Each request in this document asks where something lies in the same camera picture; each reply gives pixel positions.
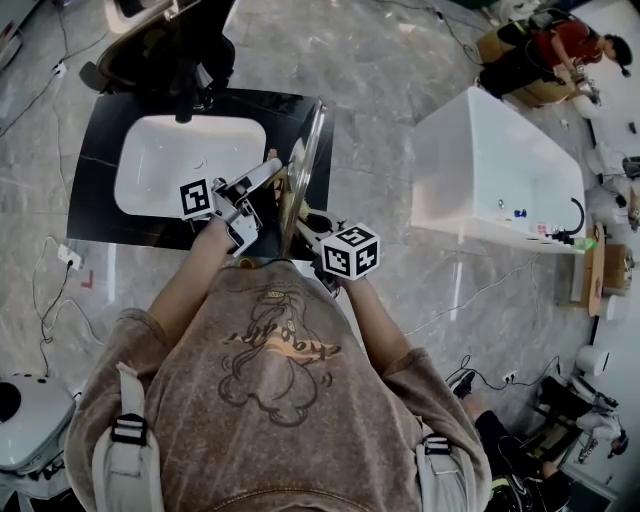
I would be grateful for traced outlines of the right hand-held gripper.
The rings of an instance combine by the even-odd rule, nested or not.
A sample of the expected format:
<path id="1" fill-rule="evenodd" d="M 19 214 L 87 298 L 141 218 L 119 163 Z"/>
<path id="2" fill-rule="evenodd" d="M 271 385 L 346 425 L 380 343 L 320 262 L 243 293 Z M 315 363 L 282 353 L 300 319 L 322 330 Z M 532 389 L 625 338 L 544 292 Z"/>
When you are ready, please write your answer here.
<path id="1" fill-rule="evenodd" d="M 296 222 L 297 239 L 311 251 L 319 249 L 319 268 L 314 273 L 333 296 L 339 293 L 342 280 L 358 280 L 380 264 L 379 235 L 362 223 L 343 229 L 345 223 L 315 209 Z"/>

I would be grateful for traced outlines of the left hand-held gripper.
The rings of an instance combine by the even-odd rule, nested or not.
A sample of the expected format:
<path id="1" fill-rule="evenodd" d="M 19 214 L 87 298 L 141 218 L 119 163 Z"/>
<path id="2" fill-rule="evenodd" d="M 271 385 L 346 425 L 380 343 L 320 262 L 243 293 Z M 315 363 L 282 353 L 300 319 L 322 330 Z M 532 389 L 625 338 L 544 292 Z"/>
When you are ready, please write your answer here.
<path id="1" fill-rule="evenodd" d="M 179 194 L 182 219 L 188 222 L 216 217 L 226 224 L 228 237 L 235 248 L 233 257 L 240 256 L 258 239 L 262 222 L 249 200 L 249 194 L 267 183 L 282 169 L 278 158 L 266 160 L 231 183 L 223 178 L 203 178 L 182 185 Z"/>

